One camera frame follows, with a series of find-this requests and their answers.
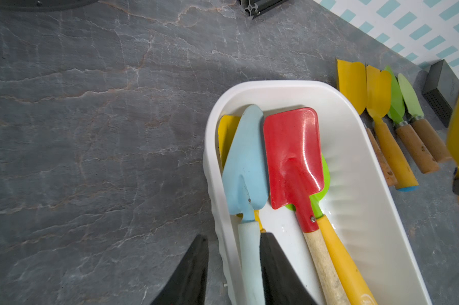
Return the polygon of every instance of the light blue handle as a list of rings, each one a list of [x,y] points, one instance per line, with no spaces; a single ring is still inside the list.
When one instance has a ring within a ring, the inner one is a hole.
[[[260,226],[258,222],[238,225],[241,269],[248,305],[265,305],[262,266],[260,265]]]

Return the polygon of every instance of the wooden handle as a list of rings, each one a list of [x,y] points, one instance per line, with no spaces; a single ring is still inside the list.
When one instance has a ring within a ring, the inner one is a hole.
[[[369,135],[370,143],[372,144],[372,148],[376,153],[377,161],[379,161],[380,169],[382,169],[382,173],[384,174],[385,182],[387,182],[387,186],[395,186],[397,184],[396,176],[392,173],[391,167],[385,160],[384,154],[380,150],[379,144],[377,144],[376,138],[370,131],[370,128],[367,129],[367,134]]]
[[[411,125],[437,162],[442,163],[452,159],[445,142],[443,142],[427,119],[418,119],[412,122]]]
[[[402,191],[415,189],[415,186],[418,186],[418,181],[416,181],[416,177],[409,167],[403,151],[399,148],[399,145],[397,145],[397,142],[392,136],[387,124],[380,119],[375,121],[374,129],[376,131],[377,139],[379,139],[380,148],[382,149],[384,157],[387,160],[387,163],[389,163],[392,172],[396,175],[396,189]]]
[[[340,238],[336,235],[326,215],[318,218],[318,226],[350,304],[377,305],[367,283]]]
[[[421,173],[429,174],[440,170],[438,163],[431,156],[428,148],[423,144],[423,141],[421,141],[411,125],[406,124],[399,127],[396,129],[396,133],[411,157],[413,157]]]
[[[345,290],[341,285],[340,279],[336,274],[335,267],[331,261],[330,253],[324,243],[321,230],[304,233],[304,238],[308,244],[312,261],[318,272],[319,281],[323,288],[324,297],[327,305],[350,305]]]

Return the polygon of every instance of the shovel blade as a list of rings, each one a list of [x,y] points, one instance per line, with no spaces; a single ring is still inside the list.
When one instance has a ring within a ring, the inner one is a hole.
[[[318,115],[311,108],[277,113],[263,130],[272,208],[310,206],[309,196],[324,187]]]
[[[383,118],[391,109],[391,74],[367,66],[367,111],[374,119]]]
[[[340,92],[352,103],[358,115],[361,115],[367,106],[365,65],[336,59],[336,68],[338,70],[336,84]]]
[[[223,170],[223,187],[230,215],[243,213],[243,221],[255,220],[253,211],[269,198],[263,142],[264,117],[250,105],[240,119]]]

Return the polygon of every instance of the green trowel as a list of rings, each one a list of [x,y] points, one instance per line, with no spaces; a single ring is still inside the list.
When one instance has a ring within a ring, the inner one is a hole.
[[[391,108],[387,116],[394,121],[396,133],[420,169],[421,173],[429,174],[440,169],[438,163],[431,156],[430,152],[423,144],[419,136],[411,125],[403,120],[404,102],[401,88],[397,83],[394,72],[390,66],[385,66],[385,70],[391,74]]]
[[[423,110],[421,109],[420,102],[416,91],[407,80],[407,78],[399,73],[397,76],[401,93],[404,97],[404,102],[408,107],[409,114],[413,117],[410,123],[418,136],[423,141],[426,148],[428,148],[431,155],[437,162],[446,162],[452,159],[448,152],[443,140],[438,136],[437,132],[433,129],[430,123],[424,118]]]

